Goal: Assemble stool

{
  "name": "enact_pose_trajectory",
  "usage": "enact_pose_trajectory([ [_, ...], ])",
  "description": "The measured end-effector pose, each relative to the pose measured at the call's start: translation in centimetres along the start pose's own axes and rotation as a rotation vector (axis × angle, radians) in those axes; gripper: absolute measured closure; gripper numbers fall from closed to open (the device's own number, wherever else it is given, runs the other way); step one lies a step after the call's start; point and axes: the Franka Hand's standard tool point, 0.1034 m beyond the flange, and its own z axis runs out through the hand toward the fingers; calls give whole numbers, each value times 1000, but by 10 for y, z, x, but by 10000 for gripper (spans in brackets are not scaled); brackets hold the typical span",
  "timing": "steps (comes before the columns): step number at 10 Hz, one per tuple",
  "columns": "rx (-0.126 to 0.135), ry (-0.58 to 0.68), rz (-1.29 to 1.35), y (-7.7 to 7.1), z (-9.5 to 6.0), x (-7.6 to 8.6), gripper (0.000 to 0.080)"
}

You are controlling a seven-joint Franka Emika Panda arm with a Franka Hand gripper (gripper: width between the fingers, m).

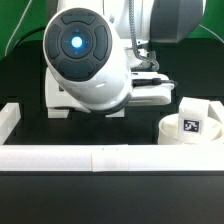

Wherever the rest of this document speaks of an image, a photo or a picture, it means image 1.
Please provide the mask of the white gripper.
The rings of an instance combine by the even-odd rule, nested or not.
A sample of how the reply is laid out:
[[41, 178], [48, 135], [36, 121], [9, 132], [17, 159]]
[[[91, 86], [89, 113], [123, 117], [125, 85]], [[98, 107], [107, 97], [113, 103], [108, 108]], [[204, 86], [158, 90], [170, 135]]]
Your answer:
[[137, 72], [129, 67], [100, 69], [87, 81], [69, 81], [47, 68], [45, 99], [48, 108], [122, 110], [125, 106], [166, 105], [174, 85], [157, 72]]

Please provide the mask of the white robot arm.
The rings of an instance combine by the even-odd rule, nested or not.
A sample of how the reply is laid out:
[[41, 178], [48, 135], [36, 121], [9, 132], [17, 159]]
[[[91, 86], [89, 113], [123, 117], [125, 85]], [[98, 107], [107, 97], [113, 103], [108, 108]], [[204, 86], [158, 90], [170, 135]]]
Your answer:
[[43, 38], [50, 118], [74, 108], [120, 115], [166, 105], [175, 82], [150, 42], [177, 43], [201, 22], [206, 0], [57, 0]]

